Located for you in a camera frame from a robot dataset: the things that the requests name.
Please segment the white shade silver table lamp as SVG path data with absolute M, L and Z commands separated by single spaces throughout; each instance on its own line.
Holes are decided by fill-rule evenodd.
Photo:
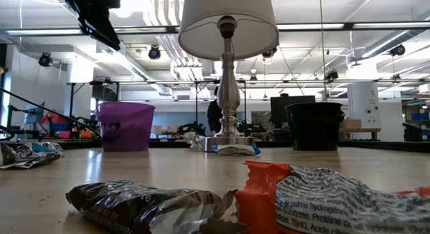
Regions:
M 221 146 L 251 146 L 254 140 L 237 130 L 235 114 L 241 98 L 234 63 L 278 45 L 271 0 L 184 0 L 178 43 L 192 56 L 222 63 L 217 96 L 223 113 L 221 129 L 206 138 L 204 150 L 217 152 Z

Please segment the orange Reese's candy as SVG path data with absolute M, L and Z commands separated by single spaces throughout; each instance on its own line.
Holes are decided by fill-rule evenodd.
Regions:
M 245 234 L 430 234 L 430 187 L 387 193 L 328 168 L 246 161 Z

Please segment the black computer monitor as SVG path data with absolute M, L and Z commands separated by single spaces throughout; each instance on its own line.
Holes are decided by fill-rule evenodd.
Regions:
M 286 107 L 292 104 L 315 103 L 314 95 L 271 97 L 271 119 L 274 124 L 288 122 Z

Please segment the brown Hershey's candy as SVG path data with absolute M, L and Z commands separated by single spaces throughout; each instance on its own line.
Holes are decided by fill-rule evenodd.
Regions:
M 16 163 L 26 159 L 33 154 L 33 150 L 24 144 L 10 147 L 5 143 L 0 143 L 0 166 Z
M 46 155 L 33 159 L 28 159 L 27 161 L 21 161 L 12 163 L 9 165 L 2 165 L 0 169 L 12 169 L 12 168 L 20 168 L 20 169 L 30 169 L 32 167 L 39 167 L 42 165 L 47 165 L 60 159 L 60 155 Z
M 246 226 L 222 219 L 233 195 L 118 180 L 75 186 L 66 199 L 115 234 L 239 234 Z

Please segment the brown cardboard box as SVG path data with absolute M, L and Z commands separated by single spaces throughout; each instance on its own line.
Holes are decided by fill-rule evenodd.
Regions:
M 346 119 L 340 123 L 340 128 L 343 129 L 360 129 L 361 128 L 361 120 L 356 119 Z

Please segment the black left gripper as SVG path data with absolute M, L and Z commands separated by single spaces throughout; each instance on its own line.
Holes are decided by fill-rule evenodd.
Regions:
M 89 4 L 101 4 L 108 9 L 120 8 L 120 0 L 64 0 L 66 4 L 77 9 Z M 96 39 L 114 50 L 120 49 L 120 40 L 110 23 L 109 10 L 105 7 L 82 8 L 78 22 L 82 33 Z

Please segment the wooden side table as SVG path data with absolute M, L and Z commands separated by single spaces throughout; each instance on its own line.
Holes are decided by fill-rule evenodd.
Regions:
M 376 141 L 378 139 L 378 133 L 381 131 L 380 128 L 341 128 L 339 132 L 352 133 L 352 132 L 370 132 L 371 139 Z

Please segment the silver ceiling duct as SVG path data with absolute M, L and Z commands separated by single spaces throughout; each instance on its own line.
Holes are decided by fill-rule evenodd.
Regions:
M 394 47 L 397 47 L 401 45 L 403 42 L 406 42 L 411 38 L 414 38 L 426 31 L 427 29 L 421 29 L 421 30 L 405 30 L 405 31 L 390 33 L 389 35 L 383 37 L 382 39 L 371 44 L 370 46 L 365 47 L 361 51 L 360 57 L 363 59 L 372 58 Z

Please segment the purple plastic bucket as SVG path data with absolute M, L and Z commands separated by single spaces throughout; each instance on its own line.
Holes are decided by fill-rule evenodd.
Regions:
M 149 148 L 155 107 L 132 102 L 105 102 L 95 115 L 105 152 L 146 151 Z

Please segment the black aluminium table frame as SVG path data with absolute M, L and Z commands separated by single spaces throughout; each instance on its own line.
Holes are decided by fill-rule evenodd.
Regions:
M 64 150 L 100 148 L 101 141 L 64 141 L 59 145 Z M 151 141 L 150 148 L 189 148 L 186 142 Z M 353 147 L 364 149 L 382 149 L 392 151 L 406 151 L 430 153 L 430 142 L 386 142 L 386 141 L 340 141 L 338 147 Z

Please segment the blue screen monitor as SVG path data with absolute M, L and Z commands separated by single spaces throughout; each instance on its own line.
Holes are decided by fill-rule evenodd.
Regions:
M 24 122 L 26 124 L 37 124 L 43 119 L 43 116 L 44 116 L 43 108 L 28 104 L 26 106 L 26 111 L 27 113 L 25 113 L 25 116 L 24 116 Z

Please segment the shelf with blue bins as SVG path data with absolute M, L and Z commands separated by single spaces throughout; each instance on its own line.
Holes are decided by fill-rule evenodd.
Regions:
M 407 123 L 430 130 L 430 100 L 406 104 L 404 113 Z

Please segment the blue white candy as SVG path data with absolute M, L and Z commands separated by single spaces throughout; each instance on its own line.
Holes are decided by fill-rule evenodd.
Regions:
M 261 151 L 255 143 L 251 145 L 213 145 L 212 151 L 218 155 L 259 155 Z
M 32 144 L 32 150 L 37 153 L 58 153 L 64 157 L 64 149 L 58 144 L 53 142 L 38 142 Z

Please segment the black plastic bucket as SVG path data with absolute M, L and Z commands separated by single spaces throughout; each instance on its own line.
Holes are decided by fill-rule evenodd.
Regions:
M 341 106 L 334 102 L 286 106 L 292 148 L 296 151 L 336 151 L 340 123 L 345 118 Z

